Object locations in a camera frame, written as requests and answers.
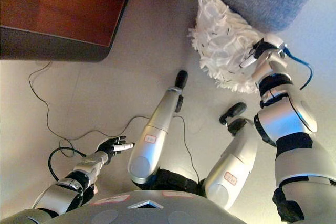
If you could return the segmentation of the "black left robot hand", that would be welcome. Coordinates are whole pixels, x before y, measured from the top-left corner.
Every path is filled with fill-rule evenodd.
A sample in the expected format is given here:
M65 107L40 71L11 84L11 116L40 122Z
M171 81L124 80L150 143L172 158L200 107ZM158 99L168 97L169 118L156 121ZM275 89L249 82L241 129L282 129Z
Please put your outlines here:
M127 143L125 139L126 136L109 138L98 146L96 152L102 151L108 155L108 159L104 165L108 165L111 162L111 159L117 154L120 154L122 151L132 149L135 146L135 143Z

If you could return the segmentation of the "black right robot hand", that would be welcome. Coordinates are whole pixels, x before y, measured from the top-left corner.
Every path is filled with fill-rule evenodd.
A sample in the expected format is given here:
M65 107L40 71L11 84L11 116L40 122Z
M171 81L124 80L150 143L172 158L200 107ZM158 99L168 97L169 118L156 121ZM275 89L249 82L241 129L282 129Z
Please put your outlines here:
M240 68L247 68L254 63L265 51L269 49L282 49L284 41L275 34L265 34L265 36L252 46L248 57L240 63Z

